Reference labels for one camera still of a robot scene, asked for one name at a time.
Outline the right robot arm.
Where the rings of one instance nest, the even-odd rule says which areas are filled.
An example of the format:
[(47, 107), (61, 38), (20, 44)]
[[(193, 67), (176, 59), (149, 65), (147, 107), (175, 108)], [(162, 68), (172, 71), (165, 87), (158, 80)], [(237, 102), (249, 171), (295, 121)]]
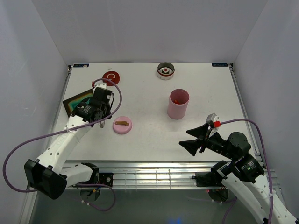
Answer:
[(194, 140), (179, 142), (192, 156), (210, 149), (228, 159), (211, 167), (205, 175), (196, 173), (197, 186), (226, 187), (243, 203), (259, 224), (297, 224), (299, 220), (284, 206), (273, 191), (271, 178), (249, 153), (251, 145), (240, 132), (224, 140), (217, 132), (219, 121), (188, 130)]

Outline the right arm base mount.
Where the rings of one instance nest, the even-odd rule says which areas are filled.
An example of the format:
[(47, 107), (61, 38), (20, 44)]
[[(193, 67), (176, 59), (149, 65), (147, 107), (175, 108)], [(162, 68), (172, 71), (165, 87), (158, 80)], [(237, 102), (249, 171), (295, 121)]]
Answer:
[(196, 181), (197, 187), (224, 187), (221, 183), (228, 175), (220, 174), (218, 172), (196, 172), (191, 176)]

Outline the pink cylindrical container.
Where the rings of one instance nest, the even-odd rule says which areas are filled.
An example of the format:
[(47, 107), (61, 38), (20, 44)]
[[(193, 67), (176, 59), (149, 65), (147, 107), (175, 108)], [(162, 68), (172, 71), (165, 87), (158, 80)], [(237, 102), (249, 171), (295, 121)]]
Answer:
[(175, 89), (170, 93), (167, 114), (171, 119), (182, 119), (189, 103), (189, 93), (183, 89)]

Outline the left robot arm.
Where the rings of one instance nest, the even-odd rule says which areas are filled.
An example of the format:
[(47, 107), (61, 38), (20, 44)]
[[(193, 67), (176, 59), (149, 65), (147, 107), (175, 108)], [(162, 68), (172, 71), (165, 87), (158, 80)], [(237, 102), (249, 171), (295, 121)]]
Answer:
[(72, 111), (65, 132), (59, 134), (35, 161), (25, 163), (30, 187), (57, 199), (69, 186), (83, 183), (92, 187), (99, 182), (99, 169), (91, 163), (80, 163), (70, 168), (63, 165), (82, 137), (91, 130), (93, 122), (110, 115), (112, 95), (106, 84), (96, 85), (93, 95), (88, 100), (82, 100)]

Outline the metal tongs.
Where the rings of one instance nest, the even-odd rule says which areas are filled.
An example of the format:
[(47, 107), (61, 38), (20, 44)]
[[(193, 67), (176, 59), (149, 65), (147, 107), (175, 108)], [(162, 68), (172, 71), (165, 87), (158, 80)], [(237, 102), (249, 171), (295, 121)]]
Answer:
[(105, 126), (105, 122), (104, 122), (104, 121), (101, 121), (101, 122), (100, 122), (100, 128), (104, 128), (104, 126)]

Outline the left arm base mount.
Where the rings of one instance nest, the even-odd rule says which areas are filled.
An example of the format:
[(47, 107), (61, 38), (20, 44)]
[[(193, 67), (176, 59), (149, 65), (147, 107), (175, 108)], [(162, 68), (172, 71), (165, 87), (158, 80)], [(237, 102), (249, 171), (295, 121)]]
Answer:
[(109, 187), (113, 186), (113, 180), (114, 180), (114, 173), (98, 173), (97, 175), (97, 184), (104, 184)]

